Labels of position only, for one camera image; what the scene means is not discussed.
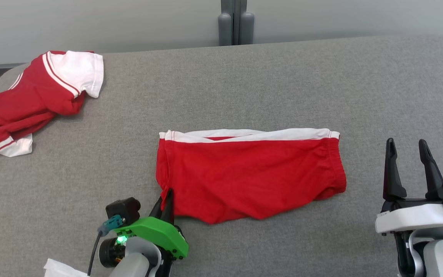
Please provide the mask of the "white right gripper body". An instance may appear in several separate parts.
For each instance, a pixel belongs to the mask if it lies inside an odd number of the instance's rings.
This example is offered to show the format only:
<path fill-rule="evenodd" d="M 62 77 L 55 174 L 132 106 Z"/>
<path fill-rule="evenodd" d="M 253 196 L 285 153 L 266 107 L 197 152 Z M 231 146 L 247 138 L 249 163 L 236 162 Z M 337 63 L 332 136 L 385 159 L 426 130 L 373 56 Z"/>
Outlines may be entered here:
<path fill-rule="evenodd" d="M 385 200 L 375 219 L 378 234 L 443 227 L 443 201 Z"/>

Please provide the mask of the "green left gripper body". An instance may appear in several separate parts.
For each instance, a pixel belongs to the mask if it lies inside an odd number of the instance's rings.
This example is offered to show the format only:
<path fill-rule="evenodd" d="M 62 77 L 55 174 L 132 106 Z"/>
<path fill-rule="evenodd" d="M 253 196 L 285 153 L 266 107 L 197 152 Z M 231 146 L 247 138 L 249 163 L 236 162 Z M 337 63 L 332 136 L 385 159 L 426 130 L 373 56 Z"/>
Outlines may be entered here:
<path fill-rule="evenodd" d="M 118 236 L 136 236 L 170 252 L 176 259 L 188 256 L 189 245 L 176 226 L 148 216 L 128 226 L 114 229 Z"/>

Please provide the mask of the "red shorts white waistband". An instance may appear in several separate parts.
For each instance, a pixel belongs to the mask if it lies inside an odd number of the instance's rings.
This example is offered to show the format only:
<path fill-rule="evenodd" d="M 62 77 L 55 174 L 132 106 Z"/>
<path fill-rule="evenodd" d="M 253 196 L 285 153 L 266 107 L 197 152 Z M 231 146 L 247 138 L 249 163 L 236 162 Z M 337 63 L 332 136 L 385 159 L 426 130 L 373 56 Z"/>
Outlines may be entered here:
<path fill-rule="evenodd" d="M 328 128 L 159 134 L 156 179 L 174 215 L 207 224 L 271 216 L 346 191 L 340 133 Z"/>

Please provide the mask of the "grey double cylinder post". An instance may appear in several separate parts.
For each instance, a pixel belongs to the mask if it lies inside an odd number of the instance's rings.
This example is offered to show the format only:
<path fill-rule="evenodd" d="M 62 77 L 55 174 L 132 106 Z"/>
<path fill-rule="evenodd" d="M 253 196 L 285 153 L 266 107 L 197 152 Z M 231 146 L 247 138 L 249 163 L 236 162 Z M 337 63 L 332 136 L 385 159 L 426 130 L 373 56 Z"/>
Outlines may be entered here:
<path fill-rule="evenodd" d="M 247 11 L 247 0 L 220 0 L 220 10 L 219 45 L 253 44 L 255 15 Z"/>

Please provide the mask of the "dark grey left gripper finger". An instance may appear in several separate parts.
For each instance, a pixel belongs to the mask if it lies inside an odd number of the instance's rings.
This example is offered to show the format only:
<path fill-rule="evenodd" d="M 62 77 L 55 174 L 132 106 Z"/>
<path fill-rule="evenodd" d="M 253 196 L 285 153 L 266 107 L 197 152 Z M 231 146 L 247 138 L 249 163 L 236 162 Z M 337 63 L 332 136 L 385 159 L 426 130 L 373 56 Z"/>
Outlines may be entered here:
<path fill-rule="evenodd" d="M 160 220 L 162 219 L 162 213 L 163 213 L 162 203 L 163 203 L 162 198 L 159 198 L 157 202 L 154 204 L 151 212 L 149 213 L 150 217 L 154 217 L 155 219 L 160 219 Z"/>
<path fill-rule="evenodd" d="M 174 191 L 172 188 L 169 188 L 164 204 L 163 221 L 174 225 Z"/>

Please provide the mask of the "red white basketball jersey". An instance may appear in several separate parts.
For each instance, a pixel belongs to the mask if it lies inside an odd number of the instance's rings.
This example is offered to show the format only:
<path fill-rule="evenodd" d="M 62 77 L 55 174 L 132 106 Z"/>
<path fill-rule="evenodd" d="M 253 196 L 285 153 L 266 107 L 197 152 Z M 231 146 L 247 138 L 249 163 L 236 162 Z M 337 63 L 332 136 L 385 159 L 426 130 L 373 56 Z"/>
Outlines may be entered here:
<path fill-rule="evenodd" d="M 103 81 L 103 56 L 97 53 L 48 51 L 33 59 L 0 92 L 0 155 L 31 153 L 32 134 L 57 115 L 78 114 L 85 96 L 99 97 Z"/>

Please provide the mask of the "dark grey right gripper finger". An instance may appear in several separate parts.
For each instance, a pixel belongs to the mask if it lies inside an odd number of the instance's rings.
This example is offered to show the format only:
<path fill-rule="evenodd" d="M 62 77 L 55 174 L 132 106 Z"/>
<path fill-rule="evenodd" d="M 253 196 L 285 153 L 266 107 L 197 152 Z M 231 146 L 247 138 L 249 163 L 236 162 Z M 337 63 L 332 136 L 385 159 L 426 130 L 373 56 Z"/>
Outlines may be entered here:
<path fill-rule="evenodd" d="M 424 165 L 427 193 L 426 199 L 443 199 L 443 177 L 426 140 L 419 140 L 420 160 Z"/>
<path fill-rule="evenodd" d="M 386 141 L 383 199 L 392 202 L 393 200 L 407 197 L 406 189 L 401 185 L 400 175 L 397 168 L 397 150 L 394 139 L 388 138 Z"/>

